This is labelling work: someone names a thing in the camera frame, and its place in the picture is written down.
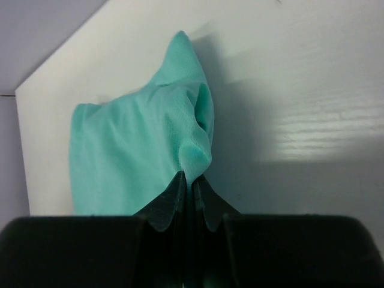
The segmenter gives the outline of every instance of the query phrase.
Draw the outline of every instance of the gray wall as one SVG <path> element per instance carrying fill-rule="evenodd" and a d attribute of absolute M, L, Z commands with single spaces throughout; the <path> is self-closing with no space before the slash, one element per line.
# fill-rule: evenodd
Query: gray wall
<path fill-rule="evenodd" d="M 106 0 L 0 0 L 0 95 L 14 95 Z"/>
<path fill-rule="evenodd" d="M 29 215 L 16 99 L 0 97 L 0 229 Z"/>

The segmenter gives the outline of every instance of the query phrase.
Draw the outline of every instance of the microfiber cloth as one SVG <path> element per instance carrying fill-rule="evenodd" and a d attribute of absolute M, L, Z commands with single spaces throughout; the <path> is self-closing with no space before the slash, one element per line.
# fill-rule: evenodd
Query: microfiber cloth
<path fill-rule="evenodd" d="M 141 90 L 73 112 L 70 178 L 78 215 L 131 215 L 177 171 L 188 187 L 210 165 L 214 110 L 206 77 L 184 32 Z"/>

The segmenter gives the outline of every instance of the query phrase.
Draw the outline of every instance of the green fabric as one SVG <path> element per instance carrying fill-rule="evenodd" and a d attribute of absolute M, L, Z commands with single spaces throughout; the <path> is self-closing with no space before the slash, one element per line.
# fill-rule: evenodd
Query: green fabric
<path fill-rule="evenodd" d="M 180 170 L 190 186 L 211 163 L 213 127 L 204 72 L 188 37 L 179 32 L 140 91 L 76 107 L 70 140 L 75 213 L 133 214 Z"/>

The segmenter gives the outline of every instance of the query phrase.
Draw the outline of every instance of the teal cloth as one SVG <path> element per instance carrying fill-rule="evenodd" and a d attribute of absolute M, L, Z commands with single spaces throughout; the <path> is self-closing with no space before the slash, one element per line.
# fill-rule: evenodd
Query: teal cloth
<path fill-rule="evenodd" d="M 76 107 L 69 153 L 74 212 L 133 214 L 180 170 L 190 187 L 211 163 L 213 128 L 204 72 L 190 40 L 179 32 L 141 90 Z"/>

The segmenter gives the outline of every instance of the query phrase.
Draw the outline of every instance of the white panel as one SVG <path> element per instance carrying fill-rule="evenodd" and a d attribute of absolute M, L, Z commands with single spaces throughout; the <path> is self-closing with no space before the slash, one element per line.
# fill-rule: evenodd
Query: white panel
<path fill-rule="evenodd" d="M 384 250 L 383 26 L 380 0 L 111 0 L 17 90 L 31 212 L 71 212 L 75 105 L 144 85 L 182 29 L 214 97 L 217 192 L 358 217 Z"/>

